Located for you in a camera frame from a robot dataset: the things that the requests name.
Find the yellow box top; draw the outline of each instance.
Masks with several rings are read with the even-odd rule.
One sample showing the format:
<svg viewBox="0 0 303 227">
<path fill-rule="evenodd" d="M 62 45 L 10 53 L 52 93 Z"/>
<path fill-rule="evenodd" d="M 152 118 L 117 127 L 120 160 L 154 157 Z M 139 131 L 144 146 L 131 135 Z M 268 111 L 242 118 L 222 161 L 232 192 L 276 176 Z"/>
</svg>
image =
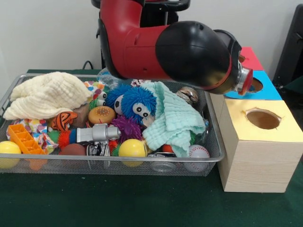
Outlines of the yellow box top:
<svg viewBox="0 0 303 227">
<path fill-rule="evenodd" d="M 226 105 L 240 140 L 303 142 L 303 132 L 282 100 L 226 99 Z"/>
</svg>

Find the baseball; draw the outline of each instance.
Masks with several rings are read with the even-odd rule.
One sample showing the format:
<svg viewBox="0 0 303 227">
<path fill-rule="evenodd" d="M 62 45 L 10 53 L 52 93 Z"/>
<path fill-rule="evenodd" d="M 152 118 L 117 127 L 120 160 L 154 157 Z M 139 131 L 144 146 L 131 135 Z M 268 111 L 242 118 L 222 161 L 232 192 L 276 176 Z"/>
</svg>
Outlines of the baseball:
<svg viewBox="0 0 303 227">
<path fill-rule="evenodd" d="M 208 158 L 210 157 L 208 151 L 205 147 L 200 145 L 192 145 L 189 147 L 189 157 L 200 157 Z M 184 167 L 193 173 L 199 173 L 206 170 L 208 163 L 206 162 L 185 162 Z"/>
</svg>

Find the metal basket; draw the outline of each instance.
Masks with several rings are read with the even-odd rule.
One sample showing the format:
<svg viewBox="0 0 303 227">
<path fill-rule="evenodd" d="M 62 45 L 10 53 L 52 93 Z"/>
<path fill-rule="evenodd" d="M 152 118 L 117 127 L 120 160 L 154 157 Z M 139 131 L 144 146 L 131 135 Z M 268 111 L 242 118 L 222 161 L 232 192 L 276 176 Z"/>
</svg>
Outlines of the metal basket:
<svg viewBox="0 0 303 227">
<path fill-rule="evenodd" d="M 11 121 L 3 119 L 3 114 L 10 105 L 9 96 L 13 88 L 23 81 L 39 74 L 25 74 L 14 80 L 6 94 L 0 101 L 0 141 L 7 140 L 6 130 Z M 91 75 L 76 75 L 82 81 L 96 79 Z M 172 91 L 177 92 L 184 84 L 167 82 L 163 83 Z M 218 122 L 214 114 L 214 108 L 207 92 L 197 90 L 199 103 L 195 106 L 204 117 L 209 120 L 209 133 L 203 146 L 208 150 L 210 158 L 178 158 L 178 157 L 97 157 L 97 156 L 59 156 L 58 149 L 51 155 L 16 155 L 0 154 L 1 163 L 19 159 L 17 165 L 12 168 L 0 168 L 1 173 L 38 173 L 38 174 L 105 174 L 105 175 L 178 175 L 178 176 L 207 176 L 215 163 L 225 156 L 225 148 Z M 47 159 L 47 164 L 38 171 L 29 167 L 29 159 L 39 163 L 41 159 Z M 143 162 L 138 167 L 129 167 L 132 162 Z M 184 164 L 203 165 L 202 172 L 188 171 Z"/>
</svg>

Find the blue box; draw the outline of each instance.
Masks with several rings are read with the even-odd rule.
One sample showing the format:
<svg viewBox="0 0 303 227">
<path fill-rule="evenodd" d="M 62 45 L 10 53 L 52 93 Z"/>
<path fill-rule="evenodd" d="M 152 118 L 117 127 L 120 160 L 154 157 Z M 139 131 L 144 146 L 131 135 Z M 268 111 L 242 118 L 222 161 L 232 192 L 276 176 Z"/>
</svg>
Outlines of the blue box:
<svg viewBox="0 0 303 227">
<path fill-rule="evenodd" d="M 225 96 L 237 99 L 282 100 L 265 71 L 253 71 L 253 78 L 262 83 L 263 88 L 260 91 L 247 92 L 244 96 L 240 96 L 238 92 L 230 91 Z"/>
</svg>

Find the red robot arm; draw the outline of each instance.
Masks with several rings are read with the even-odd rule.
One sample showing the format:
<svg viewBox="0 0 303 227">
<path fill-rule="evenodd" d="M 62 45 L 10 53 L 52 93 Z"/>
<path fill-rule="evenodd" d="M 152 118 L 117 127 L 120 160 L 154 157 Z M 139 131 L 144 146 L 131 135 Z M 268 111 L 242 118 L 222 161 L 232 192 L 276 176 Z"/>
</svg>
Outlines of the red robot arm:
<svg viewBox="0 0 303 227">
<path fill-rule="evenodd" d="M 239 62 L 241 46 L 228 32 L 195 21 L 140 27 L 145 0 L 102 0 L 101 50 L 112 75 L 166 79 L 215 94 L 245 94 L 252 70 Z"/>
</svg>

